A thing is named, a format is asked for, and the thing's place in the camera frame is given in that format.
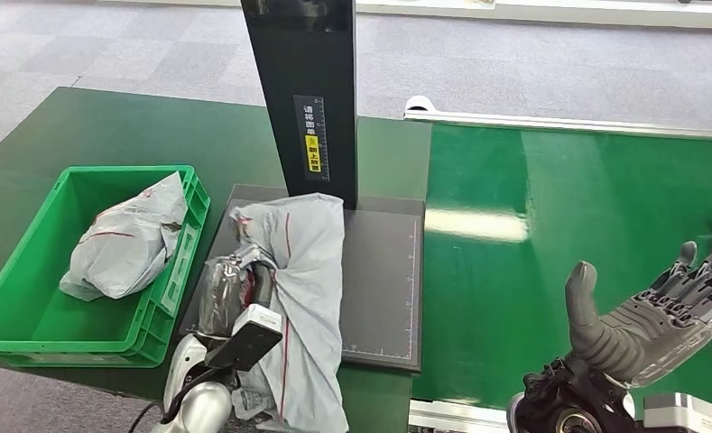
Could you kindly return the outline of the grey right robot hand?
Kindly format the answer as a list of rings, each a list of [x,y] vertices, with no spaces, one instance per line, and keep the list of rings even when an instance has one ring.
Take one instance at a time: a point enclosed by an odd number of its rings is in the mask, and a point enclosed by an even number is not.
[[[687,241],[645,290],[605,315],[596,268],[580,261],[565,285],[571,355],[628,388],[660,380],[712,340],[712,247],[700,264]]]

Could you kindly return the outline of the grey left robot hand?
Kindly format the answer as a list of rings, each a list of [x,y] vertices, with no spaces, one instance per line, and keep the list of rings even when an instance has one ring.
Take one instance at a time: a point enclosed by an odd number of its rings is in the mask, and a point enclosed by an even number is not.
[[[274,267],[268,260],[242,258],[235,253],[205,263],[199,289],[196,332],[214,340],[227,340],[240,314],[252,304],[270,307]]]

